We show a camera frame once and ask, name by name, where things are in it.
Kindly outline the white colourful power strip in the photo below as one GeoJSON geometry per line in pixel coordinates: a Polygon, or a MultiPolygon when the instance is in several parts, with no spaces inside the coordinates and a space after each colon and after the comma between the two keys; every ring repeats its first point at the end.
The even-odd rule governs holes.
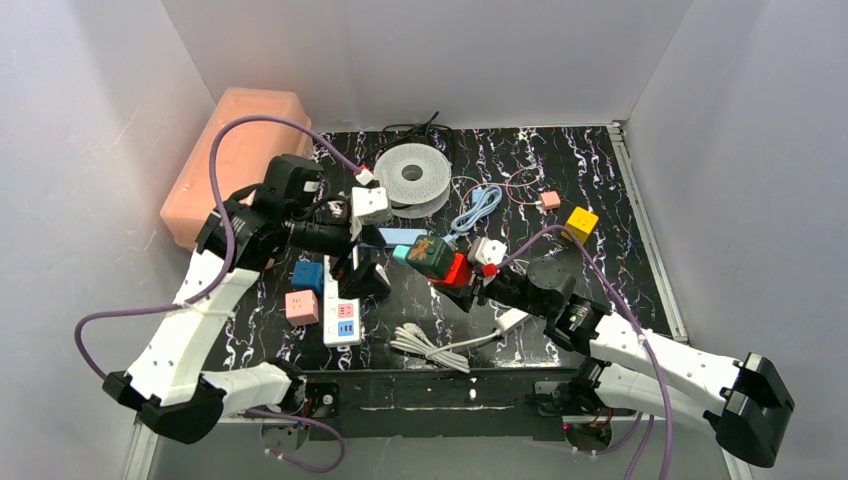
{"type": "Polygon", "coordinates": [[[362,342],[360,300],[340,297],[339,282],[330,273],[331,260],[323,257],[323,343],[328,348],[349,348],[362,342]]]}

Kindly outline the white small power strip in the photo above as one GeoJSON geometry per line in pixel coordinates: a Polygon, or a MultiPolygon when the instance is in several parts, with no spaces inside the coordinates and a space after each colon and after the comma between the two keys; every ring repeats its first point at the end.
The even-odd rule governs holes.
{"type": "Polygon", "coordinates": [[[507,336],[532,315],[517,308],[511,308],[495,319],[495,331],[501,337],[507,336]]]}

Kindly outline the light blue power strip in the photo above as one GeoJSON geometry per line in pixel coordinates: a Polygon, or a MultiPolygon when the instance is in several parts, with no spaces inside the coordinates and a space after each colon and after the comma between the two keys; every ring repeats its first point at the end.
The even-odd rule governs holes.
{"type": "Polygon", "coordinates": [[[428,234],[425,229],[414,228],[381,227],[378,229],[378,231],[382,235],[387,248],[394,248],[400,245],[412,245],[415,243],[419,236],[424,236],[428,234]]]}

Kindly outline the blue cube adapter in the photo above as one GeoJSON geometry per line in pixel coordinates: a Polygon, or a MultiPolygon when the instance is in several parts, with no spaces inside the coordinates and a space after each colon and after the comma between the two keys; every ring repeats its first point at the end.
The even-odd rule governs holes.
{"type": "Polygon", "coordinates": [[[322,263],[299,260],[294,264],[290,285],[296,290],[310,290],[318,298],[324,291],[324,266],[322,263]]]}

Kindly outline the green cube adapter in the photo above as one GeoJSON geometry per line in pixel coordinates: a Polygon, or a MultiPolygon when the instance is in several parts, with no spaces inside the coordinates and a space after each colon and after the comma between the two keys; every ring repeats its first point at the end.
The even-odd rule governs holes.
{"type": "Polygon", "coordinates": [[[455,251],[441,237],[419,235],[405,255],[406,263],[420,274],[445,278],[454,261],[455,251]]]}

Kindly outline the white plug with cable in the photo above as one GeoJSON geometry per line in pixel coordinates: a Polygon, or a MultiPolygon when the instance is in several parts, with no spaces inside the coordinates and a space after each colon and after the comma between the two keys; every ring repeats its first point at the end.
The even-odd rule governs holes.
{"type": "Polygon", "coordinates": [[[468,374],[470,372],[469,360],[455,353],[454,350],[488,342],[500,335],[501,331],[495,329],[491,333],[481,337],[436,346],[417,324],[404,323],[402,326],[395,328],[394,338],[389,342],[389,345],[398,351],[421,356],[425,360],[441,367],[468,374]]]}

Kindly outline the pink cube adapter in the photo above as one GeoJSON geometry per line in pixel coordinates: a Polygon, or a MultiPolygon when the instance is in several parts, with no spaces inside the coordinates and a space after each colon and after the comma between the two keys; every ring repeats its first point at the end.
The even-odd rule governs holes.
{"type": "Polygon", "coordinates": [[[299,290],[285,294],[285,318],[293,327],[320,322],[320,306],[312,290],[299,290]]]}

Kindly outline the white yellow cube adapter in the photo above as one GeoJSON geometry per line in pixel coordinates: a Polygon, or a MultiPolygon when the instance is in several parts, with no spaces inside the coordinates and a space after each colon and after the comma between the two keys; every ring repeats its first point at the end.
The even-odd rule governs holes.
{"type": "Polygon", "coordinates": [[[575,207],[566,220],[565,232],[561,236],[565,239],[576,238],[581,245],[586,245],[599,222],[599,216],[583,207],[575,207]]]}

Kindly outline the red cube adapter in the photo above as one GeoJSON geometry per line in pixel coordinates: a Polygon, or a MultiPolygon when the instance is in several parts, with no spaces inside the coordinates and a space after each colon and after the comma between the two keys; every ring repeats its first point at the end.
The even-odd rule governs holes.
{"type": "Polygon", "coordinates": [[[435,286],[461,288],[471,281],[473,269],[464,253],[456,253],[448,273],[442,278],[428,278],[435,286]]]}

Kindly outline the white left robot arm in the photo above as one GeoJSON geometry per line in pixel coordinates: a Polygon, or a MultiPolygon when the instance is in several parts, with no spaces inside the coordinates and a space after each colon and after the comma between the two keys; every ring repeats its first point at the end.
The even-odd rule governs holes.
{"type": "Polygon", "coordinates": [[[196,238],[183,285],[140,356],[107,374],[102,388],[137,412],[153,432],[183,444],[205,437],[227,415],[272,406],[286,414],[306,405],[306,377],[292,363],[267,360],[232,371],[206,371],[206,358],[242,296],[287,247],[331,257],[349,254],[372,221],[389,215],[374,175],[357,170],[346,219],[314,218],[320,165],[297,155],[270,160],[262,181],[214,207],[196,238]]]}

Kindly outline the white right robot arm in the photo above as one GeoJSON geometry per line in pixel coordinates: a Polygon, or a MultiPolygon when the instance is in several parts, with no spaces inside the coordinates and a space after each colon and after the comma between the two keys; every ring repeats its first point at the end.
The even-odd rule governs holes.
{"type": "Polygon", "coordinates": [[[464,311],[492,300],[544,320],[559,348],[584,356],[570,396],[581,406],[650,413],[713,434],[729,454],[771,468],[796,403],[775,364],[706,353],[635,327],[604,303],[576,293],[563,261],[533,260],[522,273],[466,260],[454,302],[464,311]]]}

